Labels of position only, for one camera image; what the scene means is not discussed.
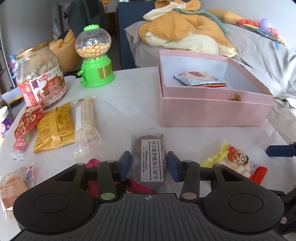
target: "green gumball machine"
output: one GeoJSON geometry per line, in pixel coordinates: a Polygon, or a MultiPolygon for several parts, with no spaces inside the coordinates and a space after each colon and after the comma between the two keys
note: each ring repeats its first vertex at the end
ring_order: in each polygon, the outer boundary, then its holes
{"type": "Polygon", "coordinates": [[[111,47],[111,36],[99,25],[89,25],[83,29],[75,41],[75,49],[83,58],[80,82],[85,87],[100,87],[114,79],[111,60],[106,54],[111,47]]]}

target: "pink box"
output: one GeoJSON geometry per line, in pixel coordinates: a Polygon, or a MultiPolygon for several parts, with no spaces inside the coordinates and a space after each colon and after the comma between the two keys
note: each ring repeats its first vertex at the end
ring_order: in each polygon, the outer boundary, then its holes
{"type": "Polygon", "coordinates": [[[261,126],[272,107],[269,90],[231,58],[159,50],[158,67],[161,126],[261,126]],[[173,77],[188,71],[223,78],[228,87],[190,87],[173,77]]]}

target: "yellow snack bag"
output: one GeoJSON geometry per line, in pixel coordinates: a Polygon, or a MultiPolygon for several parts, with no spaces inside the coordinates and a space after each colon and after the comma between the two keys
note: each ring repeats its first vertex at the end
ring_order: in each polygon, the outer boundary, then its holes
{"type": "Polygon", "coordinates": [[[53,150],[75,142],[74,126],[70,120],[71,102],[44,113],[38,123],[38,138],[34,153],[53,150]]]}
{"type": "Polygon", "coordinates": [[[38,123],[38,137],[35,142],[34,153],[56,149],[63,145],[57,129],[56,111],[57,109],[53,109],[44,113],[43,119],[38,123]]]}
{"type": "Polygon", "coordinates": [[[56,112],[57,129],[63,142],[63,146],[75,142],[74,126],[69,115],[70,104],[71,102],[68,102],[58,107],[56,112]]]}

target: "green cloth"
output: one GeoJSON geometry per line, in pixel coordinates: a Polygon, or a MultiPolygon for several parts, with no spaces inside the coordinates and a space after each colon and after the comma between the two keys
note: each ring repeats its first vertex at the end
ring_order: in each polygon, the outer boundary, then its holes
{"type": "Polygon", "coordinates": [[[182,10],[181,8],[174,8],[173,11],[176,11],[178,13],[185,13],[185,14],[198,14],[198,15],[202,15],[202,16],[205,16],[207,17],[208,19],[210,19],[211,21],[215,22],[219,28],[222,30],[222,32],[225,34],[228,32],[228,28],[226,26],[223,25],[223,23],[213,14],[207,12],[207,11],[185,11],[185,10],[182,10]]]}

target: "gold jar lid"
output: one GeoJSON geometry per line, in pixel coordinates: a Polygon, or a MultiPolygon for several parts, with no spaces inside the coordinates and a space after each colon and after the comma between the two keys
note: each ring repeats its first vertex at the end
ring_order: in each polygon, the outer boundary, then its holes
{"type": "Polygon", "coordinates": [[[28,55],[38,51],[38,50],[40,50],[40,49],[43,49],[43,48],[47,47],[47,46],[48,46],[48,41],[40,43],[40,44],[38,44],[38,45],[36,45],[36,46],[34,46],[32,48],[29,48],[29,49],[25,50],[24,52],[18,54],[16,56],[16,59],[20,60],[20,59],[22,59],[24,57],[27,57],[28,55]]]}

